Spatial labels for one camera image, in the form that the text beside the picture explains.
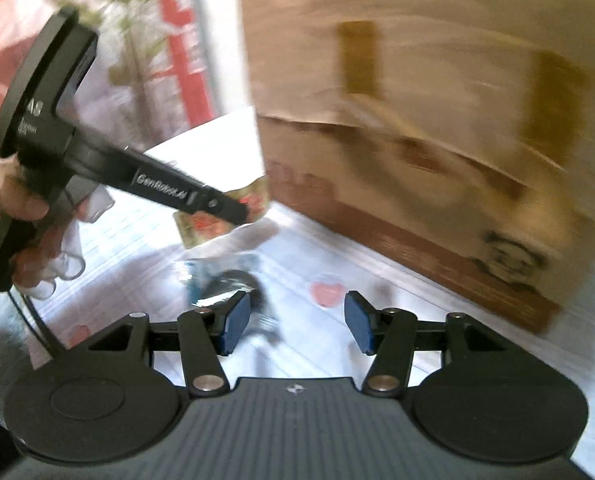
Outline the left hand gloved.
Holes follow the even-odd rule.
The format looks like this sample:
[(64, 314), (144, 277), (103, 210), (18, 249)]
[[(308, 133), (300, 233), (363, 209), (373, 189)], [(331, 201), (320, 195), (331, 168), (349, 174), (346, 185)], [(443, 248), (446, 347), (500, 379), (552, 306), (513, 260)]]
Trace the left hand gloved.
[(0, 158), (0, 292), (78, 278), (84, 260), (74, 223), (96, 222), (113, 205), (102, 185), (61, 166)]

